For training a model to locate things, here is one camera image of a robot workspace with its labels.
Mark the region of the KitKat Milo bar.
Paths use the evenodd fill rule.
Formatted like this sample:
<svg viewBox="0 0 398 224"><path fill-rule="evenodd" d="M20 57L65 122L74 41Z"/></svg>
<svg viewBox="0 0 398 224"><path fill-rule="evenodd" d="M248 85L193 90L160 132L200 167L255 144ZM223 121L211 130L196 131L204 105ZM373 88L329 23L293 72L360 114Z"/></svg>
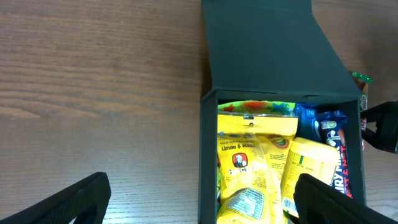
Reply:
<svg viewBox="0 0 398 224"><path fill-rule="evenodd" d="M368 88L373 82L373 79L367 75L363 75L362 73L355 71L349 71L349 74L353 78L355 84L362 94L359 101L360 111L365 111L368 109Z"/></svg>

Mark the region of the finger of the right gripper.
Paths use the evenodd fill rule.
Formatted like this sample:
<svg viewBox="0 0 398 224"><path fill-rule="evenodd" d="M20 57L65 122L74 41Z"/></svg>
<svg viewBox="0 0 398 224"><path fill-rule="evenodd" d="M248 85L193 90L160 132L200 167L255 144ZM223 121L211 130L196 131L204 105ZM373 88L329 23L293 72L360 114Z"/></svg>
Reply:
<svg viewBox="0 0 398 224"><path fill-rule="evenodd" d="M362 138L378 150L397 154L397 101L388 101L360 112L360 118L375 123L376 130L362 130Z"/></svg>

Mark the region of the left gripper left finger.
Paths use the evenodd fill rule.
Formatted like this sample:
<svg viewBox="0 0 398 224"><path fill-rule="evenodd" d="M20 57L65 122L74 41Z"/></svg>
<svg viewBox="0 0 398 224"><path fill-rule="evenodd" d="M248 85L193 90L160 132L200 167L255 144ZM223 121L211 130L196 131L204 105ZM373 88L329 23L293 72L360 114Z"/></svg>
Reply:
<svg viewBox="0 0 398 224"><path fill-rule="evenodd" d="M101 224L111 197L105 172L95 172L41 202L1 220L1 224Z"/></svg>

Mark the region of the dark green gift box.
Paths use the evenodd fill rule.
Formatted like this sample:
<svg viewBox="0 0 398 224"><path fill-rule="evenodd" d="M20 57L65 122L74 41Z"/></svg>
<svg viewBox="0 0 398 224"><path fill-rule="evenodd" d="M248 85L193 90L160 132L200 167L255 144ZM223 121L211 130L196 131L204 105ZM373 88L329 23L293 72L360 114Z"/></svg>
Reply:
<svg viewBox="0 0 398 224"><path fill-rule="evenodd" d="M361 92L303 1L202 3L211 88L200 106L198 221L216 221L216 127L219 102L312 103L348 117L346 141L353 198L366 203Z"/></svg>

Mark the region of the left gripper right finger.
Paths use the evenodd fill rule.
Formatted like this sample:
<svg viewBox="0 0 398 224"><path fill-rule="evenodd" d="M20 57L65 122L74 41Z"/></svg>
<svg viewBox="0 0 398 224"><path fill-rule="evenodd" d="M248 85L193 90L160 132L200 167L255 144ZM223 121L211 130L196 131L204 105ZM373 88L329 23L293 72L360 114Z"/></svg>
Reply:
<svg viewBox="0 0 398 224"><path fill-rule="evenodd" d="M300 174L294 202L300 224L397 224L309 174Z"/></svg>

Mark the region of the yellow candy canister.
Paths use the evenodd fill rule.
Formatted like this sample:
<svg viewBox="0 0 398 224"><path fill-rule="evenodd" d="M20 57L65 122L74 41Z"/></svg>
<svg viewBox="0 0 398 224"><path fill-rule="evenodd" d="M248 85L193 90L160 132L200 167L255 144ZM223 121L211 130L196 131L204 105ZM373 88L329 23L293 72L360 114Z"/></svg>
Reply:
<svg viewBox="0 0 398 224"><path fill-rule="evenodd" d="M280 183L283 210L298 217L294 193L300 174L310 174L330 185L339 158L340 155L334 147L305 138L294 138Z"/></svg>

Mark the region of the Dairy Milk chocolate bar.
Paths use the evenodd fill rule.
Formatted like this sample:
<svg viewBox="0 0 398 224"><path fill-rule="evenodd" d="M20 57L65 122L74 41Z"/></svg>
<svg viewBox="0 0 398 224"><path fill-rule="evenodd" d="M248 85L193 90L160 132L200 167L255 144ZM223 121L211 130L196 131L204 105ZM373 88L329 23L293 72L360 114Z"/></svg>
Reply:
<svg viewBox="0 0 398 224"><path fill-rule="evenodd" d="M338 165L331 186L349 198L353 198L348 169L347 142L345 138L345 127L348 122L348 117L340 110L318 113L315 117L320 123L320 132L323 142L334 147L339 155Z"/></svg>

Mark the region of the blue Oreo cookie pack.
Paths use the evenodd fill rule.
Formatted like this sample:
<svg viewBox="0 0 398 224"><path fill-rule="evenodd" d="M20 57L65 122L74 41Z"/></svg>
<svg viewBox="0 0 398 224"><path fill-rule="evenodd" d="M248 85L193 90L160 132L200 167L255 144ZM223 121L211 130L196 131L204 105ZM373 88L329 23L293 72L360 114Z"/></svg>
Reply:
<svg viewBox="0 0 398 224"><path fill-rule="evenodd" d="M297 137L321 142L320 124L316 118L317 105L310 103L297 103L294 108L298 116Z"/></svg>

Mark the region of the yellow candy bag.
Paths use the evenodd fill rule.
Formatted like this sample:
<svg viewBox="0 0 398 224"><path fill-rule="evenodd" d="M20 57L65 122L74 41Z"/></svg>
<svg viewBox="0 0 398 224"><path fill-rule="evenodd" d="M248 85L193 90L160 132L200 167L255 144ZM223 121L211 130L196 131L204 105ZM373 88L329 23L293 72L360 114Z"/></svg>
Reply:
<svg viewBox="0 0 398 224"><path fill-rule="evenodd" d="M217 223L287 223L280 181L297 125L295 116L218 115Z"/></svg>

